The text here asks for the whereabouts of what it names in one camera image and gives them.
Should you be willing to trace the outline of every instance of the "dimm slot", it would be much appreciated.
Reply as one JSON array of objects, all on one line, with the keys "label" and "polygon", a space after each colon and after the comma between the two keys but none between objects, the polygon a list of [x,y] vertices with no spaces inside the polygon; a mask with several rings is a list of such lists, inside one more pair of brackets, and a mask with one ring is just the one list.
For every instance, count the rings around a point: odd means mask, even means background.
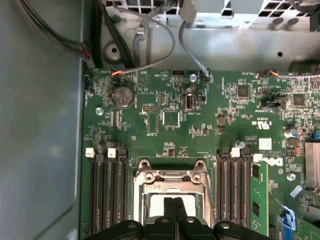
[{"label": "dimm slot", "polygon": [[244,170],[244,162],[240,160],[240,204],[239,204],[239,211],[240,211],[240,224],[242,226],[245,225],[245,170]]},{"label": "dimm slot", "polygon": [[128,202],[129,202],[129,177],[130,177],[130,166],[127,158],[124,158],[124,166],[123,166],[123,220],[127,220],[129,218],[128,211]]},{"label": "dimm slot", "polygon": [[119,165],[117,161],[113,159],[113,191],[112,191],[112,225],[118,223],[118,188],[119,188]]},{"label": "dimm slot", "polygon": [[215,208],[215,222],[220,221],[221,215],[221,204],[220,204],[220,195],[221,195],[221,159],[219,156],[216,156],[216,166],[215,166],[215,188],[214,188],[214,208]]},{"label": "dimm slot", "polygon": [[97,233],[97,215],[98,215],[98,164],[93,162],[91,164],[91,198],[90,198],[90,205],[91,205],[91,234]]},{"label": "dimm slot", "polygon": [[230,186],[230,161],[226,160],[224,161],[224,176],[223,176],[223,182],[224,182],[224,211],[223,211],[223,220],[229,221],[230,220],[230,192],[231,192],[231,186]]},{"label": "dimm slot", "polygon": [[244,227],[250,227],[250,176],[251,176],[251,164],[248,158],[244,158]]},{"label": "dimm slot", "polygon": [[241,191],[241,171],[240,163],[238,160],[235,160],[233,163],[234,166],[234,222],[240,224],[240,191]]}]

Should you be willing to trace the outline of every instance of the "ram slot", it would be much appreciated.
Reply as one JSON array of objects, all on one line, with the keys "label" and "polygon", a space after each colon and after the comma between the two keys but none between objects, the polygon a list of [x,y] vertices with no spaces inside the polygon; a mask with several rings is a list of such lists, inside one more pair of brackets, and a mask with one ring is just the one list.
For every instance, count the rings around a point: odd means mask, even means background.
[{"label": "ram slot", "polygon": [[223,220],[230,221],[230,196],[231,196],[231,184],[230,184],[231,177],[231,161],[225,160],[223,162],[223,184],[224,184],[224,193],[223,193]]},{"label": "ram slot", "polygon": [[111,161],[107,161],[103,164],[103,208],[102,208],[102,228],[107,229],[112,226],[112,186],[113,176]]},{"label": "ram slot", "polygon": [[231,159],[229,161],[229,173],[230,173],[230,177],[228,179],[229,181],[229,221],[234,221],[234,198],[235,198],[235,185],[234,185],[234,181],[235,181],[235,166],[233,163],[233,160]]},{"label": "ram slot", "polygon": [[240,224],[242,226],[245,225],[245,216],[244,216],[244,208],[245,208],[245,168],[244,168],[244,161],[242,158],[239,157],[239,165],[240,165],[240,204],[239,204],[239,211],[240,211]]},{"label": "ram slot", "polygon": [[250,177],[251,177],[251,164],[247,157],[243,158],[244,163],[244,227],[250,227]]},{"label": "ram slot", "polygon": [[223,172],[223,162],[220,158],[220,155],[216,155],[216,166],[215,166],[215,188],[214,188],[214,208],[215,208],[215,222],[222,220],[221,214],[222,204],[221,204],[221,194],[223,193],[222,186],[222,172]]},{"label": "ram slot", "polygon": [[233,211],[233,219],[236,224],[240,224],[240,192],[241,192],[241,168],[238,160],[233,161],[234,167],[234,211]]},{"label": "ram slot", "polygon": [[123,158],[123,220],[129,218],[128,204],[129,204],[129,178],[130,166],[127,158]]},{"label": "ram slot", "polygon": [[118,215],[118,205],[119,205],[119,195],[118,195],[118,189],[119,189],[119,179],[120,179],[120,173],[119,173],[119,163],[118,161],[113,161],[113,191],[112,191],[112,225],[118,224],[119,221],[119,215]]},{"label": "ram slot", "polygon": [[99,165],[97,162],[91,164],[90,195],[91,234],[95,234],[100,231]]}]

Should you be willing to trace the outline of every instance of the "cable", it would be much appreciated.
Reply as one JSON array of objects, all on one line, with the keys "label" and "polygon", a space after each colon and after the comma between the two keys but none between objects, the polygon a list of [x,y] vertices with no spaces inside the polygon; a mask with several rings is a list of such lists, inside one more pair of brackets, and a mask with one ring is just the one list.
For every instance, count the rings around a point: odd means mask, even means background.
[{"label": "cable", "polygon": [[132,59],[130,50],[128,48],[127,43],[125,42],[125,40],[123,39],[123,37],[121,36],[121,34],[119,33],[118,29],[116,28],[116,26],[114,25],[114,23],[111,20],[111,17],[109,16],[106,6],[102,3],[101,0],[99,0],[99,4],[100,4],[100,8],[102,11],[102,15],[104,18],[104,22],[106,27],[108,28],[112,39],[116,45],[116,47],[119,50],[122,62],[124,64],[124,66],[126,68],[134,68],[135,64],[134,61]]},{"label": "cable", "polygon": [[102,11],[99,1],[100,0],[91,1],[90,42],[91,54],[93,59],[95,59],[95,66],[96,68],[103,68],[101,51]]},{"label": "cable", "polygon": [[202,72],[204,73],[204,75],[209,78],[210,74],[208,69],[206,68],[206,66],[201,63],[197,57],[195,55],[193,55],[193,53],[188,49],[185,41],[184,41],[184,31],[185,31],[185,27],[186,27],[186,22],[184,21],[179,29],[179,42],[181,44],[181,46],[183,47],[183,49],[191,56],[191,58],[193,59],[193,61],[199,66],[199,68],[202,70]]},{"label": "cable", "polygon": [[89,68],[95,67],[87,46],[83,42],[68,39],[54,31],[35,11],[28,0],[10,0],[10,3],[23,22],[34,29],[41,37],[60,46],[64,51],[82,58]]},{"label": "cable", "polygon": [[279,76],[279,73],[276,73],[276,72],[274,72],[274,71],[272,71],[272,70],[270,70],[269,71],[273,76],[275,76],[275,77],[278,77]]},{"label": "cable", "polygon": [[[154,9],[152,9],[147,16],[150,18],[153,18],[159,14],[163,14],[169,10],[171,10],[175,4],[177,3],[177,0],[168,0],[166,3],[162,4],[161,6],[158,6]],[[147,34],[147,28],[148,28],[148,21],[143,20],[140,24],[141,28],[143,28],[143,33],[136,33],[133,39],[133,59],[134,63],[137,67],[140,67],[140,41],[144,40],[144,36]]]},{"label": "cable", "polygon": [[298,10],[299,12],[302,12],[302,13],[306,13],[306,14],[313,14],[320,7],[319,4],[318,5],[314,5],[314,6],[300,6],[299,4],[295,3],[295,0],[288,0],[288,2],[296,10]]},{"label": "cable", "polygon": [[148,69],[148,68],[152,68],[153,66],[155,65],[158,65],[164,61],[166,61],[167,59],[169,59],[171,56],[172,56],[172,53],[176,47],[176,40],[175,40],[175,36],[173,35],[173,33],[171,32],[171,30],[163,25],[162,23],[152,19],[151,17],[149,16],[145,16],[145,15],[141,15],[139,14],[138,12],[135,12],[135,11],[131,11],[131,10],[128,10],[128,9],[125,9],[125,8],[122,8],[122,7],[117,7],[117,9],[120,11],[120,12],[124,12],[124,13],[129,13],[129,14],[132,14],[132,15],[135,15],[135,16],[138,16],[140,18],[142,18],[143,20],[149,22],[149,23],[154,23],[154,24],[157,24],[159,27],[163,28],[165,31],[167,31],[172,39],[172,48],[171,48],[171,51],[170,53],[165,56],[165,57],[162,57],[160,59],[158,59],[157,61],[155,62],[152,62],[148,65],[145,65],[145,66],[140,66],[140,67],[135,67],[135,68],[131,68],[131,69],[126,69],[126,70],[122,70],[121,72],[117,73],[117,74],[129,74],[129,73],[133,73],[133,72],[136,72],[136,71],[142,71],[142,70],[145,70],[145,69]]}]

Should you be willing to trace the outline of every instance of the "green circuit board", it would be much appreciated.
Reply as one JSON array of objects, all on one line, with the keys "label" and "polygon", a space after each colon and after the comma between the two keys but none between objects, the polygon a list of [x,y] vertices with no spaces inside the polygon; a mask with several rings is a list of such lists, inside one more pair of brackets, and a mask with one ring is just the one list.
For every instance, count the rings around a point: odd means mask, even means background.
[{"label": "green circuit board", "polygon": [[[133,219],[133,177],[142,159],[155,169],[192,169],[204,160],[215,222],[230,220],[289,240],[281,224],[286,206],[302,226],[292,231],[295,239],[320,239],[303,207],[320,208],[316,193],[305,189],[304,170],[305,142],[319,132],[320,77],[211,71],[206,78],[196,70],[157,69],[111,73],[94,69],[87,76],[80,239]],[[297,135],[285,137],[290,129]],[[226,165],[224,156],[240,149],[239,143],[249,157],[240,161],[231,154]],[[119,151],[120,165],[108,161],[110,148]],[[88,157],[88,149],[94,156]],[[232,167],[238,163],[239,173]],[[226,175],[229,168],[232,174]]]}]

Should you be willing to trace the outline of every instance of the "ventilation holes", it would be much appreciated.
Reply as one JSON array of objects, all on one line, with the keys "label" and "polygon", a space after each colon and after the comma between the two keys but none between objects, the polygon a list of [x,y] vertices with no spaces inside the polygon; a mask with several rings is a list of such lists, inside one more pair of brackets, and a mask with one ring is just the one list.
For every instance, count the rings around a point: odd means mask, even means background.
[{"label": "ventilation holes", "polygon": [[274,11],[270,17],[278,18],[280,17],[284,12],[283,11]]},{"label": "ventilation holes", "polygon": [[268,17],[270,13],[270,11],[262,11],[259,13],[259,17]]}]

